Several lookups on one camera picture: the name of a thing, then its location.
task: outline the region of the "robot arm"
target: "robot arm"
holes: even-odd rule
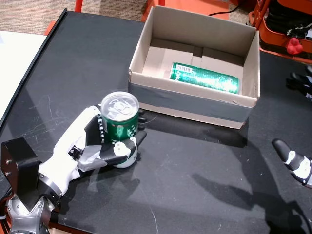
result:
[[[146,132],[139,131],[115,144],[105,142],[100,110],[91,106],[70,125],[44,163],[39,163],[25,139],[3,142],[1,169],[12,187],[12,196],[6,202],[12,221],[10,234],[48,233],[51,211],[66,193],[69,182],[80,177],[78,169],[85,172],[107,165],[129,167],[145,137]],[[4,211],[0,211],[0,219],[5,221]]]
[[[302,185],[312,188],[312,178],[311,178],[311,161],[297,153],[294,150],[291,150],[289,146],[280,139],[274,139],[272,145],[277,151],[278,155],[290,170],[292,176],[302,183]]]

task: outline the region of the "black table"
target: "black table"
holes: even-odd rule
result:
[[[143,23],[67,12],[28,74],[0,142],[24,137],[42,161],[87,106],[127,90]],[[241,130],[148,112],[148,136],[128,169],[73,181],[57,222],[90,233],[308,233],[310,190],[275,153],[279,137],[312,152],[310,102],[285,87],[304,65],[261,53],[261,98]],[[1,174],[0,188],[8,187]]]

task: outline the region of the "carpet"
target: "carpet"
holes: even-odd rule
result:
[[[43,34],[64,8],[73,11],[75,0],[0,0],[0,30]],[[82,12],[140,21],[147,0],[84,0]],[[238,9],[230,20],[245,23],[247,12]]]

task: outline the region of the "orange machine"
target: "orange machine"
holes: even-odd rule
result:
[[[266,19],[273,3],[285,7],[287,11],[292,9],[301,12],[302,15],[308,14],[308,18],[312,19],[311,0],[258,0],[248,19],[249,24],[259,30],[261,49],[296,61],[312,63],[312,40],[269,29]]]

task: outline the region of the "robotic finger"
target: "robotic finger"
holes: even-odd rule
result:
[[[280,156],[281,160],[284,162],[286,167],[290,170],[292,176],[302,183],[303,186],[312,188],[312,178],[311,178],[311,161],[297,153],[294,150],[291,150],[289,146],[280,139],[274,139],[272,145]]]

